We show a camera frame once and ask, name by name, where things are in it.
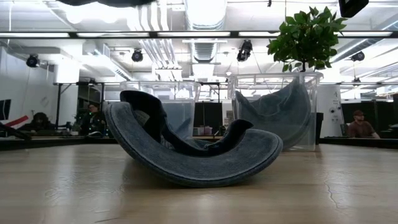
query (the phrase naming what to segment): ceiling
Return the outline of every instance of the ceiling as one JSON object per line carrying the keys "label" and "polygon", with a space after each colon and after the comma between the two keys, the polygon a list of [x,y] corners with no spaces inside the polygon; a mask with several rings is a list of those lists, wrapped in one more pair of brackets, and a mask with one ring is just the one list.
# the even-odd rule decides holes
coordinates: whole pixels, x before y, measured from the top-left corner
{"label": "ceiling", "polygon": [[[273,0],[267,7],[266,1],[228,0],[226,8],[225,30],[277,30],[285,13],[292,16],[299,10],[308,11],[308,7],[323,9],[328,6],[338,13],[338,1],[335,0],[289,0],[285,7],[284,0]],[[171,30],[186,30],[185,10],[183,0],[167,0],[167,22]],[[72,24],[68,21],[65,6],[56,1],[4,1],[0,0],[0,31],[128,31],[127,15],[130,9],[118,9],[112,15],[114,23],[101,20],[101,12],[86,15],[81,22]],[[382,30],[388,21],[398,21],[398,1],[370,0],[370,3],[355,17],[346,21],[345,30]],[[340,39],[335,48],[340,53],[345,46],[355,44],[361,39]],[[23,47],[59,47],[67,54],[74,56],[81,53],[82,40],[12,40],[10,46]],[[226,72],[232,74],[275,73],[282,70],[282,65],[274,63],[272,55],[267,54],[268,40],[252,39],[253,54],[245,62],[237,62],[236,54],[243,39],[228,39],[227,43],[218,44],[217,54],[213,63],[215,77],[225,77]],[[144,51],[141,62],[133,62],[131,54],[134,49],[142,48],[138,40],[103,39],[97,44],[106,44],[111,50],[111,58],[117,61],[123,69],[131,73],[150,73],[152,61]],[[182,77],[194,75],[192,72],[192,57],[189,44],[181,39],[173,39],[172,45],[178,64],[182,68]],[[350,82],[354,74],[363,77],[362,82],[377,82],[398,74],[398,51],[396,39],[384,39],[363,49],[366,56],[362,62],[355,64],[350,60],[334,63],[333,69],[324,71],[324,82]],[[81,76],[107,76],[95,65],[89,65],[81,70]]]}

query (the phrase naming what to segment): wooden table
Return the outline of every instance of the wooden table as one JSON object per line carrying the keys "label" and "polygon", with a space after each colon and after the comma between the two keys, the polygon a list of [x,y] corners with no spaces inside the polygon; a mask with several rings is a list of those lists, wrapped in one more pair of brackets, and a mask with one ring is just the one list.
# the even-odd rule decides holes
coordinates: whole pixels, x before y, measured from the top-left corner
{"label": "wooden table", "polygon": [[398,151],[284,152],[248,181],[170,184],[116,144],[0,151],[0,223],[397,223]]}

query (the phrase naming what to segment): person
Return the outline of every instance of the person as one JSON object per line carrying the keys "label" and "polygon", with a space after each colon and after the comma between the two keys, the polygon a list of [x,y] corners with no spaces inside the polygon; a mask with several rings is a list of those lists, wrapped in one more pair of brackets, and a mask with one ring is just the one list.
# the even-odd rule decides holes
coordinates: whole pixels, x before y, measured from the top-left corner
{"label": "person", "polygon": [[81,122],[81,135],[87,135],[95,131],[103,133],[105,129],[105,116],[100,112],[98,106],[94,103],[88,105],[88,113],[83,117]]}
{"label": "person", "polygon": [[348,126],[348,135],[351,138],[380,139],[372,125],[364,120],[363,112],[360,110],[354,112],[354,121]]}
{"label": "person", "polygon": [[49,121],[49,118],[45,113],[39,112],[33,115],[33,120],[29,124],[25,124],[20,127],[20,131],[31,131],[36,133],[41,130],[55,130],[55,125]]}

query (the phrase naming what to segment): transparent storage container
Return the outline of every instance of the transparent storage container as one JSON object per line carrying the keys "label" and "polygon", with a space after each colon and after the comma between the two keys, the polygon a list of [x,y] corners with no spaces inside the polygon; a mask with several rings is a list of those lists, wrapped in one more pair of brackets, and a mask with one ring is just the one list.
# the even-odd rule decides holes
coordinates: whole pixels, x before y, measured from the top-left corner
{"label": "transparent storage container", "polygon": [[192,137],[195,102],[199,99],[200,84],[197,82],[126,81],[122,90],[139,90],[161,100],[167,113],[167,121],[181,138]]}
{"label": "transparent storage container", "polygon": [[315,150],[318,72],[235,75],[229,79],[234,119],[277,134],[284,150]]}

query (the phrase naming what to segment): potted plant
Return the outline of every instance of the potted plant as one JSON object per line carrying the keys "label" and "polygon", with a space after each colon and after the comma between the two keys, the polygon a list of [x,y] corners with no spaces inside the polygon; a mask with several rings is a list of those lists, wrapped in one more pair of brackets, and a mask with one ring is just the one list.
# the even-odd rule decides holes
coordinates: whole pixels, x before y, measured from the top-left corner
{"label": "potted plant", "polygon": [[336,13],[332,15],[327,7],[322,13],[310,7],[309,13],[300,11],[294,17],[287,16],[279,27],[279,36],[269,40],[268,54],[274,54],[275,62],[284,63],[283,72],[296,67],[305,72],[306,65],[317,70],[331,68],[329,59],[337,54],[332,48],[338,44],[336,32],[341,33],[346,27],[345,20],[336,19]]}

